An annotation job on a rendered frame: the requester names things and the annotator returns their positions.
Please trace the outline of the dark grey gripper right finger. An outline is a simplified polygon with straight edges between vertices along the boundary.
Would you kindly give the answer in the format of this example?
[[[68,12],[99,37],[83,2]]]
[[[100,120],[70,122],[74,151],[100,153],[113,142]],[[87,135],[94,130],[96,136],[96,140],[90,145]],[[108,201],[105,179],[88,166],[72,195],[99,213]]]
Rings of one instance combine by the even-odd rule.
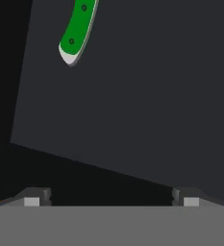
[[[173,207],[224,206],[224,201],[212,198],[198,188],[174,187],[172,197]]]

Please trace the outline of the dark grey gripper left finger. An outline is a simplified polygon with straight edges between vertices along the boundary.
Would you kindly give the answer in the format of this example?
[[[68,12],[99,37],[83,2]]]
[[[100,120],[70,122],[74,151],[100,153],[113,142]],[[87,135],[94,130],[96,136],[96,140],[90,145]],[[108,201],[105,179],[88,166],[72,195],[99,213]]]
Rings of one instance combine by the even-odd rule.
[[[50,187],[27,187],[11,198],[0,201],[8,207],[49,207],[52,205]]]

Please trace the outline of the green handled knife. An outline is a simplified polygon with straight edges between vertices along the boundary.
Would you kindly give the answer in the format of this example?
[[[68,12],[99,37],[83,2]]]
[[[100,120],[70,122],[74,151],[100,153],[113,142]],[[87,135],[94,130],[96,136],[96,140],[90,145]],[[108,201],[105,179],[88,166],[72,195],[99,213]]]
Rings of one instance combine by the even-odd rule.
[[[99,0],[75,0],[69,23],[61,38],[59,52],[68,66],[82,56],[92,30]]]

